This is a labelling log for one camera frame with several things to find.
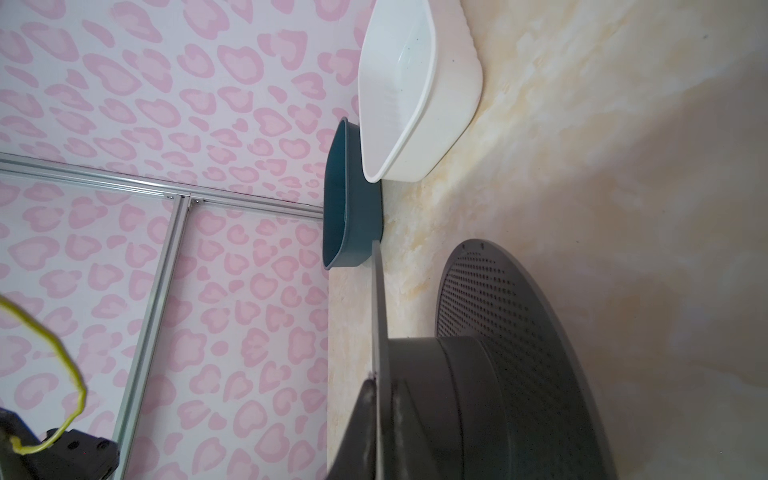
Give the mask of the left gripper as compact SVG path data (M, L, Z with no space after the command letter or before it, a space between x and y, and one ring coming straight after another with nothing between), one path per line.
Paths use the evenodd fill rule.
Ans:
M120 464L116 442L79 430L65 431L36 453L17 453L12 440L18 440L21 447L43 444L15 412L2 408L2 479L110 479Z

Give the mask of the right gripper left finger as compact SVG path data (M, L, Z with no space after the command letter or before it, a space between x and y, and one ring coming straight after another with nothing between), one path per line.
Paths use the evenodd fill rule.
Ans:
M372 480L376 476L377 390L374 379L360 388L328 480Z

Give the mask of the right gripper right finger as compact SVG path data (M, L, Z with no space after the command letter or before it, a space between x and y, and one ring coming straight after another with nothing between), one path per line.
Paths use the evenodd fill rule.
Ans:
M392 479L439 479L440 472L405 381L393 386Z

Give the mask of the dark grey cable spool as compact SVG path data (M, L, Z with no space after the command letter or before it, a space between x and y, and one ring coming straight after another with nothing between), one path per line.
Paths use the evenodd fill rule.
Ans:
M434 332L389 334L372 250L376 476L392 479L393 386L405 381L439 479L613 479L593 396L564 329L499 245L461 242L441 275Z

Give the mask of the white plastic tray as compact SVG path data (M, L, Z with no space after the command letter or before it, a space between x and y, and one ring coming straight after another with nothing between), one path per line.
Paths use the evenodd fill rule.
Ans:
M376 2L358 72L366 179L424 179L468 127L482 89L460 2Z

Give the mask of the dark teal plastic bin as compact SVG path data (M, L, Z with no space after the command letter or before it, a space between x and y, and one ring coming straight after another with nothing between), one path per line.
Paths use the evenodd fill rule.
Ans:
M382 184L366 180L359 126L342 118L327 156L324 178L324 268L357 267L372 255L384 231Z

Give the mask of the diagonal aluminium frame strut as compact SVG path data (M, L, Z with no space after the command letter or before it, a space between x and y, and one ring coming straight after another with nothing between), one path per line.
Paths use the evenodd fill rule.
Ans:
M153 285L148 294L144 322L137 340L134 358L121 402L114 440L120 447L120 463L111 479L124 479L147 388L152 359L169 296L175 264L182 244L192 199L175 195L168 230L159 256Z

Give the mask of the left aluminium frame strut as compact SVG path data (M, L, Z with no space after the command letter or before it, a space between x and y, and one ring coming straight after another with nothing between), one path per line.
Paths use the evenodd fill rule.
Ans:
M259 211L309 220L323 218L323 209L318 206L164 180L145 179L4 152L1 153L1 172L101 190L163 197L181 195L222 208Z

